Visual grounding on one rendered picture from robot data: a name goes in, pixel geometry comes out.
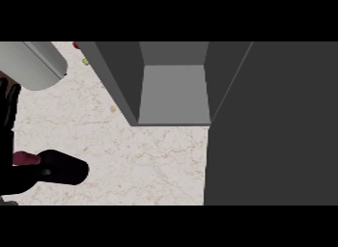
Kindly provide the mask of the dark wine bottle, maroon neck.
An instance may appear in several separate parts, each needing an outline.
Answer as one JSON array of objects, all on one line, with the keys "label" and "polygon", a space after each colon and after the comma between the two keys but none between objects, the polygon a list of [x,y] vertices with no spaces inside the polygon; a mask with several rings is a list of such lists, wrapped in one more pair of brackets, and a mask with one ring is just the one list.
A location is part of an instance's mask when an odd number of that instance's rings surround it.
[{"label": "dark wine bottle, maroon neck", "polygon": [[49,170],[50,174],[37,178],[44,182],[77,185],[89,177],[89,163],[56,150],[44,150],[38,154],[18,151],[13,154],[13,164],[22,168]]}]

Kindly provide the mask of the grey open cabinet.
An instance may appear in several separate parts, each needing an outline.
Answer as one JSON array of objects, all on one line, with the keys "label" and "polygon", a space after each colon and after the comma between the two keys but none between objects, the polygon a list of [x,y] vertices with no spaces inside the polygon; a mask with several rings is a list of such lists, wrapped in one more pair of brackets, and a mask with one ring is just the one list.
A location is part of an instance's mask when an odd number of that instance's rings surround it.
[{"label": "grey open cabinet", "polygon": [[92,68],[131,126],[208,126],[250,41],[81,41]]}]

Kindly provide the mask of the dark grey cabinet door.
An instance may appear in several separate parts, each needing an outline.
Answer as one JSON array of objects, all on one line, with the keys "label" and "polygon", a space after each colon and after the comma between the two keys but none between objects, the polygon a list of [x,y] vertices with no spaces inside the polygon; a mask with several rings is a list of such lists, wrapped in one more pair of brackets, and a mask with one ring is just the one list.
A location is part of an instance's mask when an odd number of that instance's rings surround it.
[{"label": "dark grey cabinet door", "polygon": [[338,42],[252,44],[207,161],[208,205],[338,205]]}]

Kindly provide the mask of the pale grey cylinder appliance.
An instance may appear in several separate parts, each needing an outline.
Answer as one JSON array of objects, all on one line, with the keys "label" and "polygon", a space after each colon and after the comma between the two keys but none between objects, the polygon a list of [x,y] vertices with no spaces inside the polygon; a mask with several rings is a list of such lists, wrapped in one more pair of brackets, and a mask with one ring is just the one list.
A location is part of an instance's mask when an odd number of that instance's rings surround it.
[{"label": "pale grey cylinder appliance", "polygon": [[28,90],[53,87],[67,68],[64,55],[49,41],[0,41],[0,70]]}]

